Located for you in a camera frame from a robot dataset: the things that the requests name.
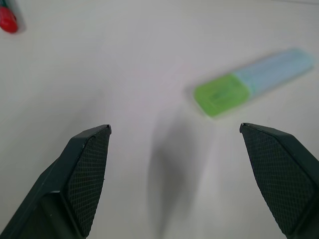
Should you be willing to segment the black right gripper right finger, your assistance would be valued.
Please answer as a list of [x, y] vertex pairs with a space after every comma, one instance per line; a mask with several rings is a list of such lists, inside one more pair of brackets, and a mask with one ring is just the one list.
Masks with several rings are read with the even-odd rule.
[[319, 237], [319, 161], [291, 134], [242, 123], [259, 190], [288, 239]]

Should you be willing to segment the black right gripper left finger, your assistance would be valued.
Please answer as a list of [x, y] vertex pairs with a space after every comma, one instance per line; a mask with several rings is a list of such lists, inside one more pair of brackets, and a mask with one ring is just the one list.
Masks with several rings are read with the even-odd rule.
[[85, 239], [101, 196], [111, 127], [100, 125], [72, 137], [38, 177], [2, 239]]

